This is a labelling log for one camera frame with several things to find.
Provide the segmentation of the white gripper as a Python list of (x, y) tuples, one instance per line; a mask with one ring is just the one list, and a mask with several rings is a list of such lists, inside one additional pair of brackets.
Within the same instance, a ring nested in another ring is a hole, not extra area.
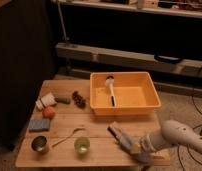
[[(154, 148), (154, 146), (151, 143), (151, 139), (150, 139), (149, 135), (143, 136), (139, 140), (139, 144), (140, 144), (142, 153), (154, 153), (156, 151), (156, 149)], [(140, 147), (138, 147), (138, 146), (131, 147), (130, 148), (130, 154), (139, 154), (140, 153)]]

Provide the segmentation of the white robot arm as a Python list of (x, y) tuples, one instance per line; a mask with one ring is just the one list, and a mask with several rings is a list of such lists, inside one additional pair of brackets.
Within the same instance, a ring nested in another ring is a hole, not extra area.
[(131, 154), (150, 154), (182, 145), (202, 155), (202, 136), (186, 124), (167, 120), (161, 128), (146, 134), (130, 146)]

